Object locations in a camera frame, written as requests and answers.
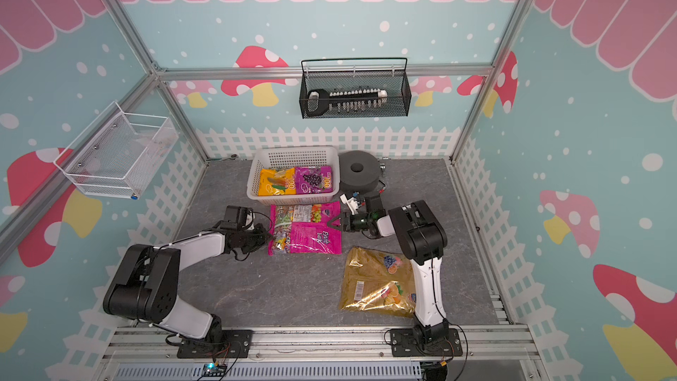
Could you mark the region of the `large gold candy bag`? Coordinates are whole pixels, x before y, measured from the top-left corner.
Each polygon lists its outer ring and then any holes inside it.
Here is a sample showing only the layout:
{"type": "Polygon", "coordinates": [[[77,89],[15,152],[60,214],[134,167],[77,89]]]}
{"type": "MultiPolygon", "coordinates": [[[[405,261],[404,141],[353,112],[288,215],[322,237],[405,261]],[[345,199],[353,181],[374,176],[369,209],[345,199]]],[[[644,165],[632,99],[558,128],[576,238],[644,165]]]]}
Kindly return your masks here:
{"type": "Polygon", "coordinates": [[[412,264],[404,255],[354,247],[347,255],[340,309],[411,318],[416,305],[412,264]]]}

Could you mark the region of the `large pink mixed candy bag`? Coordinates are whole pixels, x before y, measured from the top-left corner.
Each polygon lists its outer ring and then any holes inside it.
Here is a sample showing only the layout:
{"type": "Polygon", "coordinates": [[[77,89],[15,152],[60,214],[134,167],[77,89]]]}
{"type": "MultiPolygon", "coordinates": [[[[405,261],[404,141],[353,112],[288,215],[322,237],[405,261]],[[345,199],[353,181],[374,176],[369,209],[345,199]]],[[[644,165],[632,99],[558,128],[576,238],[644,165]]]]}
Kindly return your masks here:
{"type": "Polygon", "coordinates": [[[268,255],[342,254],[341,204],[271,206],[268,255]]]}

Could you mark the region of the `white plastic perforated basket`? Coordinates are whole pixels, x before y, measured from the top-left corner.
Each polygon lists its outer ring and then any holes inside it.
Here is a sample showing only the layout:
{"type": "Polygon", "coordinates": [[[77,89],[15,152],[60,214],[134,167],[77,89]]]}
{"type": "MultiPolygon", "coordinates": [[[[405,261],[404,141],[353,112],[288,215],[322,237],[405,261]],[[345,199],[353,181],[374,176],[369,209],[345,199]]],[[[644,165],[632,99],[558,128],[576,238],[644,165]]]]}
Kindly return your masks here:
{"type": "Polygon", "coordinates": [[[259,150],[247,183],[248,197],[266,206],[330,203],[339,189],[339,155],[332,146],[259,150]]]}

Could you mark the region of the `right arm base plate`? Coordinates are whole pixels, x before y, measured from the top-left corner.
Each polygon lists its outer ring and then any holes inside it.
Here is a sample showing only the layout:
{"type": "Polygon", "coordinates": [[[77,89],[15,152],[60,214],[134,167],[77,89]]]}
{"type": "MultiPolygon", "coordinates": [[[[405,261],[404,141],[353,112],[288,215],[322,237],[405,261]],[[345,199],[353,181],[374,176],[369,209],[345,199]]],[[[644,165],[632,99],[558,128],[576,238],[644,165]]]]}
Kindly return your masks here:
{"type": "Polygon", "coordinates": [[[444,356],[451,358],[464,354],[464,342],[459,337],[458,329],[455,328],[450,328],[441,340],[420,340],[413,328],[390,329],[385,333],[384,339],[391,347],[391,354],[394,357],[444,356]]]}

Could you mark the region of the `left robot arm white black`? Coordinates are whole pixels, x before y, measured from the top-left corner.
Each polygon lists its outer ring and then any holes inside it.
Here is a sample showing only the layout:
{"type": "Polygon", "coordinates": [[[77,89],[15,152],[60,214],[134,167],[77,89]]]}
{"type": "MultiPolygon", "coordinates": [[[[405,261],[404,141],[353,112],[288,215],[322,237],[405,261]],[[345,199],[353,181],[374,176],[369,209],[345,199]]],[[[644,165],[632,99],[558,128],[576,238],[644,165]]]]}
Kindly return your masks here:
{"type": "Polygon", "coordinates": [[[206,345],[225,342],[220,318],[183,301],[178,295],[184,269],[224,254],[243,254],[272,238],[262,223],[239,229],[211,229],[174,243],[130,246],[103,299],[112,316],[151,323],[169,333],[206,345]]]}

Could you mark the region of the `yellow mango candy bag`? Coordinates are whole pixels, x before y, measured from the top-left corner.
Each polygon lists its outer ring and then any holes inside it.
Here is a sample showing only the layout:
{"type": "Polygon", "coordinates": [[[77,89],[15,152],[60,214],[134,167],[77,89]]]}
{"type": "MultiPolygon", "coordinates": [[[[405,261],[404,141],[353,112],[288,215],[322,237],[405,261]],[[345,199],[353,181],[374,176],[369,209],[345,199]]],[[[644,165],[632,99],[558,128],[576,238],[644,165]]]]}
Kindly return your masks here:
{"type": "Polygon", "coordinates": [[[257,194],[259,197],[295,195],[295,173],[295,168],[262,169],[257,194]]]}

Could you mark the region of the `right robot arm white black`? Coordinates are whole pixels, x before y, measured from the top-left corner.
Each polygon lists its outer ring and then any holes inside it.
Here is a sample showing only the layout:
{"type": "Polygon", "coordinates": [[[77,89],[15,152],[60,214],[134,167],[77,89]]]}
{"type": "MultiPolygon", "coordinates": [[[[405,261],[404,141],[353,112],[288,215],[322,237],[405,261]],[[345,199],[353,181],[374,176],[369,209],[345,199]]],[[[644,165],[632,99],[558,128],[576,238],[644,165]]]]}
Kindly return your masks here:
{"type": "Polygon", "coordinates": [[[442,301],[441,266],[448,240],[428,204],[385,210],[379,194],[364,199],[360,213],[354,199],[342,199],[349,210],[340,216],[340,229],[370,240],[395,237],[400,253],[360,247],[348,254],[340,307],[357,312],[380,312],[414,318],[426,335],[446,329],[449,321],[442,301]]]}

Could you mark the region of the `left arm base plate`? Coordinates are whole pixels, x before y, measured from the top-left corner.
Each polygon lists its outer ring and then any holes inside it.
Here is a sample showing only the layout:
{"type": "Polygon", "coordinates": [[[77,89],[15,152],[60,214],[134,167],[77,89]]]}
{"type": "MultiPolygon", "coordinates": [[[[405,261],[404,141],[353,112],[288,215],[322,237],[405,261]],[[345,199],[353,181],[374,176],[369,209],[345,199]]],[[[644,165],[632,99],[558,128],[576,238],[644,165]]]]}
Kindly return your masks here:
{"type": "Polygon", "coordinates": [[[176,357],[179,359],[247,358],[253,330],[221,330],[215,340],[182,338],[176,357]]]}

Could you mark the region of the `purple grape candy bag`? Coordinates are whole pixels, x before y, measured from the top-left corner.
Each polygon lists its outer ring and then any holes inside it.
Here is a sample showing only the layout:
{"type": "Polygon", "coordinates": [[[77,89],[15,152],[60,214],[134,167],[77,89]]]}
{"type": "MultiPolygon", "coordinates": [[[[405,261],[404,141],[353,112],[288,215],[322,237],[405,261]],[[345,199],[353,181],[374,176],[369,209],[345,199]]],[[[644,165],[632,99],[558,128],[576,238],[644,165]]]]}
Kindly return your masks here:
{"type": "Polygon", "coordinates": [[[331,166],[296,167],[294,182],[299,195],[329,193],[334,187],[333,169],[331,166]]]}

